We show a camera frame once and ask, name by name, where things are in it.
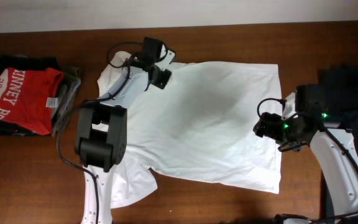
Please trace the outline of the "white t-shirt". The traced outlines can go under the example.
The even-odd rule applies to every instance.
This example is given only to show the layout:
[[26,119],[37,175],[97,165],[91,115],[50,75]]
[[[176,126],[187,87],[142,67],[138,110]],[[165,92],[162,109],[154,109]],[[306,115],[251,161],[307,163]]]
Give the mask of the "white t-shirt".
[[172,63],[169,70],[164,89],[151,86],[129,108],[111,207],[154,192],[155,173],[277,194],[281,155],[253,128],[258,111],[282,112],[278,65]]

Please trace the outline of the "grey garment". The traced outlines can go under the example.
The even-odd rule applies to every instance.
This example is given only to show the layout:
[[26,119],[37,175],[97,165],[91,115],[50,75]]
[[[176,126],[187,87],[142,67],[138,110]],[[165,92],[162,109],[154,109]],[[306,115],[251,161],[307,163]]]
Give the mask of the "grey garment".
[[74,104],[76,91],[81,85],[81,68],[79,67],[62,67],[63,79],[60,82],[56,97],[49,101],[52,106],[52,132],[54,136],[58,133],[58,129],[63,129],[67,125],[67,121],[63,121],[63,116],[69,112]]

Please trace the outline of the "red printed t-shirt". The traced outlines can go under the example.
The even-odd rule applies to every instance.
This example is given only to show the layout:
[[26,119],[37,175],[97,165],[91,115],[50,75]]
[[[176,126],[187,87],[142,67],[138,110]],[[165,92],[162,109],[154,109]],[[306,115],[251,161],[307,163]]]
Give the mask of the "red printed t-shirt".
[[0,75],[0,121],[39,135],[52,132],[52,107],[63,72],[5,68]]

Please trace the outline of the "black garment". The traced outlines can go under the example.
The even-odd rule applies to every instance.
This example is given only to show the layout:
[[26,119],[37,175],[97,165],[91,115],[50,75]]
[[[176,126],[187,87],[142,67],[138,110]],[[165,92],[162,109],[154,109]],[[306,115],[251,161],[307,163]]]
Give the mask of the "black garment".
[[[45,70],[46,68],[54,68],[61,71],[57,60],[54,57],[37,59],[3,55],[0,58],[0,75],[7,67],[13,67],[19,70]],[[0,134],[39,135],[29,131],[28,129],[20,127],[17,124],[6,123],[3,121],[0,121]]]

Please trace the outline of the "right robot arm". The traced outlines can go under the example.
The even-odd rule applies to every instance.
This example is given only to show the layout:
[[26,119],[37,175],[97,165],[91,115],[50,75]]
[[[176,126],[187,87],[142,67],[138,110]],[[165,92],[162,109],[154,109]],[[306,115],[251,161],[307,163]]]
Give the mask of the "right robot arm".
[[358,155],[354,135],[329,106],[329,93],[318,84],[300,85],[278,99],[282,114],[257,112],[254,133],[273,139],[279,152],[310,147],[318,160],[333,205],[333,215],[318,223],[358,223]]

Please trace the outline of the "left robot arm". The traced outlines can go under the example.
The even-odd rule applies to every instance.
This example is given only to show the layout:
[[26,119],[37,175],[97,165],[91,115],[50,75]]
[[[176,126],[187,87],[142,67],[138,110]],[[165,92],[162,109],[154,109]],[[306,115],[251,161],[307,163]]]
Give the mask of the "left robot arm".
[[164,89],[172,75],[167,67],[175,58],[173,50],[150,37],[140,46],[121,65],[109,64],[107,70],[118,73],[116,80],[79,110],[75,153],[85,175],[83,223],[112,223],[112,184],[126,151],[127,110],[150,85]]

